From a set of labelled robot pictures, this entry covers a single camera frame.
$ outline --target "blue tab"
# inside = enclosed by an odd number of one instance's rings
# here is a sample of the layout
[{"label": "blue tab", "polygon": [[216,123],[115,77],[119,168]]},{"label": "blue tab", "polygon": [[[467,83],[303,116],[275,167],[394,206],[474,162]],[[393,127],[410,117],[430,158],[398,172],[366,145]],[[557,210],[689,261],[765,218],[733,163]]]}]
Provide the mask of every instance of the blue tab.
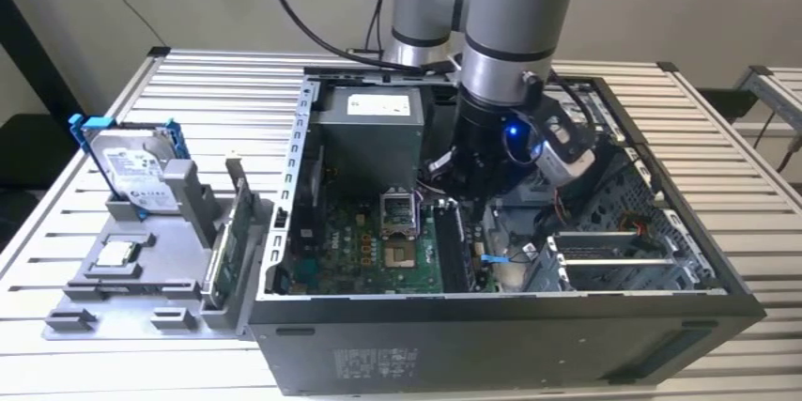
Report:
[{"label": "blue tab", "polygon": [[482,262],[489,262],[489,263],[510,263],[510,259],[509,259],[509,257],[501,257],[498,255],[483,254],[482,255]]},{"label": "blue tab", "polygon": [[167,129],[171,138],[174,139],[175,155],[179,159],[190,160],[190,149],[187,148],[187,142],[184,141],[184,133],[180,131],[180,124],[170,118],[164,123],[164,129]]},{"label": "blue tab", "polygon": [[114,118],[108,116],[92,116],[84,122],[84,129],[106,130],[115,125]]}]

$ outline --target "metal frame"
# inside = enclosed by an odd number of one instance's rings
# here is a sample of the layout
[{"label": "metal frame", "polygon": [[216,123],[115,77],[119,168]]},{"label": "metal frame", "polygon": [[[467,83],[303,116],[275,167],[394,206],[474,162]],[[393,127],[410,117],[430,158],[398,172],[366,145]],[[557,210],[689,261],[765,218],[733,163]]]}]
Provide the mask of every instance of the metal frame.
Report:
[{"label": "metal frame", "polygon": [[[179,122],[191,123],[184,128],[188,145],[194,154],[199,154],[202,181],[206,179],[214,185],[231,185],[231,180],[219,174],[224,171],[222,157],[216,162],[211,155],[222,156],[231,143],[246,156],[243,164],[255,192],[274,198],[279,176],[268,173],[275,166],[272,149],[276,140],[283,139],[279,137],[286,136],[283,128],[290,125],[283,119],[278,122],[276,115],[297,97],[301,68],[337,64],[350,65],[327,55],[172,50],[164,57],[147,59],[110,115],[120,117],[124,112],[138,120],[172,116]],[[566,75],[606,79],[694,214],[768,307],[769,318],[658,387],[571,389],[563,393],[554,393],[553,389],[507,390],[459,393],[458,397],[477,400],[559,397],[594,401],[630,398],[669,401],[678,397],[683,401],[798,399],[802,396],[798,200],[774,188],[785,182],[766,176],[770,171],[765,170],[765,162],[744,150],[744,141],[733,136],[732,126],[710,119],[716,114],[702,108],[708,104],[695,90],[685,84],[679,86],[678,79],[669,77],[655,64],[558,61],[555,70]],[[155,96],[171,101],[155,102]],[[721,157],[709,159],[710,153]],[[87,174],[90,166],[84,161],[83,156],[72,159],[0,254],[0,334],[14,337],[0,344],[3,393],[58,396],[56,393],[71,392],[94,401],[107,399],[108,392],[136,390],[136,396],[172,400],[182,395],[196,396],[196,389],[204,389],[203,394],[215,397],[279,399],[276,383],[255,343],[48,342],[40,338],[42,319],[60,299],[60,285],[74,275],[75,259],[86,256],[90,247],[84,249],[84,245],[92,244],[92,234],[106,222],[106,213],[100,213],[106,194],[96,191],[103,189],[103,181]],[[48,231],[66,230],[72,234],[48,235]],[[87,371],[87,365],[96,369],[135,365],[136,378],[120,371],[107,371],[100,377],[96,371]],[[455,394],[395,396],[431,400],[451,399]]]},{"label": "metal frame", "polygon": [[752,66],[736,89],[750,91],[802,133],[802,69]]}]

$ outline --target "robotic arm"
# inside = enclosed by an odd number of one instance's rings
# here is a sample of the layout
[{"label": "robotic arm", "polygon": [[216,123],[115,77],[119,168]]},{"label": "robotic arm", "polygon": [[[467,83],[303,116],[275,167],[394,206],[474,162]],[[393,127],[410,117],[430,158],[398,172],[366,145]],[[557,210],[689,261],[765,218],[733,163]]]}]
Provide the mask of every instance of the robotic arm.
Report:
[{"label": "robotic arm", "polygon": [[[559,186],[594,162],[593,131],[543,95],[569,1],[470,0],[453,146],[429,165],[429,176],[450,195],[479,205],[533,171]],[[394,21],[405,21],[398,11]],[[394,36],[407,46],[442,44],[406,39],[397,27]]]}]

